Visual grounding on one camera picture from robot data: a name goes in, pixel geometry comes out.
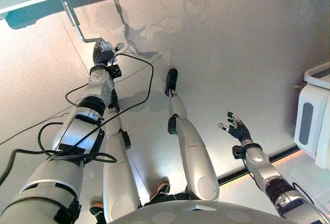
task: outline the robotic hand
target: robotic hand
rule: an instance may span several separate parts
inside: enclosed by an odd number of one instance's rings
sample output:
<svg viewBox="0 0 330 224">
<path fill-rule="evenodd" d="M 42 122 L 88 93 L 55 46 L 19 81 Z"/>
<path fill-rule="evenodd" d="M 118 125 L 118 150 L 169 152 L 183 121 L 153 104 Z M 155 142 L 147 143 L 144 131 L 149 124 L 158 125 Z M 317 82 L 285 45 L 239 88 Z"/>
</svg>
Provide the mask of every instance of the robotic hand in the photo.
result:
<svg viewBox="0 0 330 224">
<path fill-rule="evenodd" d="M 232 125 L 226 126 L 222 123 L 219 123 L 218 126 L 230 133 L 233 137 L 237 138 L 240 142 L 245 140 L 251 140 L 251 135 L 248 128 L 244 125 L 241 119 L 234 113 L 228 112 L 227 116 L 229 117 L 228 122 Z"/>
<path fill-rule="evenodd" d="M 253 174 L 257 186 L 269 197 L 278 214 L 297 223 L 329 223 L 319 209 L 280 175 L 262 147 L 253 143 L 241 119 L 231 112 L 228 117 L 232 125 L 219 123 L 218 126 L 241 142 L 240 146 L 233 147 L 234 158 L 246 162 L 247 170 Z"/>
</svg>

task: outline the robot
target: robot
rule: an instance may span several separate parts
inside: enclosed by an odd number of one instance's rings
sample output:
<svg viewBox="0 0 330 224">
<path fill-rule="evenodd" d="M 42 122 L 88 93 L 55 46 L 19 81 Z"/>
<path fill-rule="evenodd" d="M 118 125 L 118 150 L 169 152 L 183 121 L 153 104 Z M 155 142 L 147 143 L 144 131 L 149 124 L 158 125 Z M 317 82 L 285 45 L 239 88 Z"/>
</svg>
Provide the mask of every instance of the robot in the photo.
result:
<svg viewBox="0 0 330 224">
<path fill-rule="evenodd" d="M 111 47 L 102 38 L 86 39 L 79 29 L 69 0 L 62 0 L 62 3 L 81 40 L 96 42 L 94 66 L 90 70 L 84 95 L 55 136 L 52 150 L 34 152 L 48 153 L 48 159 L 35 170 L 5 208 L 0 224 L 74 223 L 81 207 L 79 196 L 84 165 L 92 160 L 104 162 L 103 206 L 107 223 L 329 223 L 324 214 L 271 165 L 262 147 L 252 141 L 244 123 L 231 112 L 228 112 L 230 126 L 222 123 L 218 126 L 240 141 L 240 146 L 233 147 L 234 158 L 246 162 L 256 184 L 269 197 L 282 218 L 219 202 L 219 185 L 205 144 L 188 120 L 184 104 L 176 91 L 178 73 L 175 69 L 169 70 L 166 79 L 165 94 L 170 98 L 168 132 L 178 136 L 189 200 L 141 207 L 126 154 L 131 143 L 128 133 L 122 128 L 120 114 L 144 103 L 147 98 L 120 111 L 113 80 L 121 76 L 121 70 L 113 61 L 116 56 L 125 55 L 118 53 L 123 44 Z M 106 149 L 100 153 L 103 142 Z M 9 170 L 0 177 L 0 185 L 10 171 L 10 165 L 7 168 Z"/>
</svg>

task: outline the black joint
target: black joint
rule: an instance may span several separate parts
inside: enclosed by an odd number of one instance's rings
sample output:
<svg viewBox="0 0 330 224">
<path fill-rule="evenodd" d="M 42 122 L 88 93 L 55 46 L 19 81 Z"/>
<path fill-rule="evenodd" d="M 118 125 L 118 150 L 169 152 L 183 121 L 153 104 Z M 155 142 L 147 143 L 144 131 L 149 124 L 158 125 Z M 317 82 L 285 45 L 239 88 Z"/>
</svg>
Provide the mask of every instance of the black joint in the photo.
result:
<svg viewBox="0 0 330 224">
<path fill-rule="evenodd" d="M 232 150 L 235 159 L 245 158 L 245 152 L 242 146 L 233 146 Z"/>
<path fill-rule="evenodd" d="M 127 150 L 127 149 L 130 149 L 130 147 L 131 147 L 131 143 L 130 143 L 130 139 L 129 139 L 129 135 L 128 135 L 127 131 L 122 131 L 122 130 L 121 130 L 121 133 L 122 133 L 122 136 L 123 136 L 123 138 L 124 138 L 124 142 L 125 142 L 125 148 L 126 148 L 126 150 Z"/>
<path fill-rule="evenodd" d="M 169 95 L 170 90 L 175 90 L 176 88 L 176 81 L 177 81 L 177 70 L 175 68 L 171 68 L 169 72 L 167 73 L 166 77 L 166 89 L 165 89 L 165 95 Z"/>
<path fill-rule="evenodd" d="M 111 61 L 113 57 L 114 57 L 114 52 L 111 50 L 102 52 L 100 48 L 94 48 L 93 62 L 96 65 L 97 64 L 108 65 L 108 62 Z"/>
<path fill-rule="evenodd" d="M 272 179 L 266 185 L 266 195 L 275 204 L 278 197 L 285 192 L 295 190 L 285 179 Z"/>
<path fill-rule="evenodd" d="M 121 77 L 122 76 L 122 71 L 120 71 L 120 68 L 118 65 L 111 65 L 108 67 L 108 70 L 107 70 L 110 74 L 110 77 L 112 79 L 114 78 L 118 78 L 118 77 Z"/>
<path fill-rule="evenodd" d="M 168 122 L 168 126 L 167 126 L 167 131 L 171 134 L 171 135 L 175 135 L 176 134 L 176 116 L 170 117 L 169 118 L 169 122 Z"/>
<path fill-rule="evenodd" d="M 98 112 L 101 116 L 104 114 L 106 108 L 102 99 L 94 96 L 88 96 L 83 98 L 77 107 L 86 107 Z"/>
<path fill-rule="evenodd" d="M 110 101 L 108 108 L 109 109 L 115 108 L 117 113 L 119 113 L 119 111 L 120 111 L 119 103 L 118 103 L 118 96 L 117 96 L 117 92 L 115 89 L 113 89 L 111 92 L 111 101 Z"/>
</svg>

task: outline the white floor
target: white floor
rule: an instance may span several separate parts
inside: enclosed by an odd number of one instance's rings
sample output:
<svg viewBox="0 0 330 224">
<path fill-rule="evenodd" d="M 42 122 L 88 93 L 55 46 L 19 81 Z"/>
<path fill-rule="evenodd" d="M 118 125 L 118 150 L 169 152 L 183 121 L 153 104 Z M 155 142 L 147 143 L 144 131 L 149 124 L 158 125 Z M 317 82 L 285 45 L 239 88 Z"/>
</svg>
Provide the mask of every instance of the white floor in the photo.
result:
<svg viewBox="0 0 330 224">
<path fill-rule="evenodd" d="M 163 91 L 171 67 L 179 71 L 177 89 L 188 117 L 222 177 L 242 167 L 232 157 L 238 142 L 217 127 L 227 111 L 244 120 L 269 154 L 286 149 L 293 145 L 299 94 L 293 84 L 305 70 L 329 61 L 329 0 L 71 2 L 86 37 L 124 42 L 127 52 L 155 67 L 149 101 L 122 115 L 142 202 L 162 177 L 170 179 L 171 193 L 186 187 L 177 137 L 167 133 L 169 102 Z M 0 21 L 1 140 L 69 106 L 63 96 L 87 81 L 92 48 L 78 39 L 59 0 L 14 11 Z M 129 58 L 118 64 L 123 76 L 116 91 L 124 109 L 144 98 L 150 69 Z M 79 92 L 71 96 L 78 97 Z M 0 146 L 1 171 L 12 149 L 38 149 L 39 128 Z M 45 130 L 47 147 L 57 130 Z M 43 160 L 42 155 L 18 155 L 0 188 L 2 208 Z M 84 216 L 89 199 L 101 189 L 102 165 L 90 163 L 81 195 Z"/>
</svg>

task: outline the black shoe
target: black shoe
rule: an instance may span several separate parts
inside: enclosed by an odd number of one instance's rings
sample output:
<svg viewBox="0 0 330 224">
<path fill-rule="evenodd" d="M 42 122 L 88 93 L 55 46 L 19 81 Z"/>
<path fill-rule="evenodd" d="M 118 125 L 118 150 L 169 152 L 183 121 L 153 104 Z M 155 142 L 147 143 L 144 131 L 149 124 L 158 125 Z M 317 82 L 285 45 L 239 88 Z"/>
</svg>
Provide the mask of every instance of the black shoe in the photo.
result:
<svg viewBox="0 0 330 224">
<path fill-rule="evenodd" d="M 170 90 L 175 90 L 176 80 L 177 80 L 177 70 L 175 68 L 171 68 L 167 73 L 167 77 L 166 77 L 166 89 L 165 89 L 166 96 L 168 97 L 170 96 L 169 95 Z"/>
<path fill-rule="evenodd" d="M 95 203 L 89 207 L 89 212 L 95 216 L 97 224 L 106 224 L 102 203 Z"/>
<path fill-rule="evenodd" d="M 150 202 L 160 197 L 167 196 L 169 192 L 170 192 L 170 183 L 169 182 L 161 183 L 157 188 L 157 192 L 154 193 L 152 196 L 150 196 Z"/>
</svg>

